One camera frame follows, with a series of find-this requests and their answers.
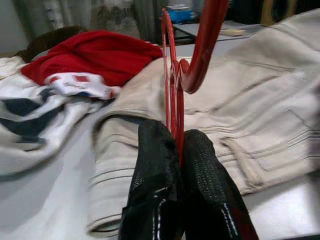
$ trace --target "white and navy fabric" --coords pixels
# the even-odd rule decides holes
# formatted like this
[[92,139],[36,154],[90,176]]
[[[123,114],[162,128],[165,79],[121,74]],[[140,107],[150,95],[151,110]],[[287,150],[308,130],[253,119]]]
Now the white and navy fabric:
[[21,172],[53,156],[73,126],[103,104],[39,86],[19,72],[9,71],[4,77],[0,81],[0,175]]
[[107,86],[101,75],[88,72],[61,72],[48,76],[45,84],[65,96],[83,96],[109,100],[115,98],[121,87]]

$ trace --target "curtain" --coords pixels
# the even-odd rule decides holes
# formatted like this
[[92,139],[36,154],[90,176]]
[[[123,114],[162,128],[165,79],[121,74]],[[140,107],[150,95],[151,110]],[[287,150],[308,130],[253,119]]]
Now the curtain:
[[29,42],[62,27],[81,26],[160,44],[161,12],[169,0],[13,0],[13,3]]

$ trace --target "beige jacket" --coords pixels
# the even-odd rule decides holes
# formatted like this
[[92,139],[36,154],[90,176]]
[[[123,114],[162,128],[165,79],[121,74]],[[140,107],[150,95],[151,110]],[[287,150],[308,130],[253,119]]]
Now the beige jacket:
[[[213,58],[200,90],[185,94],[185,129],[208,135],[241,194],[319,169],[319,39],[319,9],[290,18]],[[88,229],[105,224],[102,236],[117,234],[138,152],[141,120],[114,115],[165,121],[163,59],[130,80],[96,126]]]

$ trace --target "red hanger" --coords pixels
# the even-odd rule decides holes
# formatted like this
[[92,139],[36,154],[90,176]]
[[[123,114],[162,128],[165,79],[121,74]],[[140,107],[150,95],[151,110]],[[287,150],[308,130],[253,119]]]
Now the red hanger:
[[[208,65],[224,22],[228,0],[206,0],[195,40],[191,63],[177,61],[173,26],[166,9],[162,10],[162,45],[165,77],[166,126],[176,141],[183,164],[184,147],[184,92],[195,93],[203,83]],[[168,75],[166,33],[170,47],[171,67]]]

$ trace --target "red cloth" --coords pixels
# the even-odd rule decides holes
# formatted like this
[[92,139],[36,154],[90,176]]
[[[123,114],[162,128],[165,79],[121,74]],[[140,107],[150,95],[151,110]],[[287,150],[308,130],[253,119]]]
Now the red cloth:
[[158,46],[105,30],[75,35],[53,47],[46,56],[24,66],[23,75],[39,85],[56,73],[101,75],[108,86],[123,86],[152,60],[162,57]]

